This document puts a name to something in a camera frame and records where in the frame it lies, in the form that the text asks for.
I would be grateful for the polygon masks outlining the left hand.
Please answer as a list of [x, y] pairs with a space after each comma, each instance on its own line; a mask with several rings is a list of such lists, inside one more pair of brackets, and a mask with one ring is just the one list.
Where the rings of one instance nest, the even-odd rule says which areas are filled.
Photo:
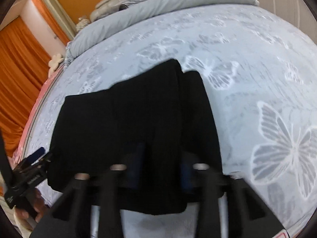
[[[36, 223], [40, 222], [42, 217], [48, 212], [49, 206], [45, 204], [45, 200], [42, 197], [41, 192], [34, 188], [31, 192], [31, 201], [30, 201], [33, 209], [36, 211], [36, 216], [32, 217]], [[30, 216], [29, 213], [23, 208], [14, 208], [14, 213], [18, 220], [26, 221]]]

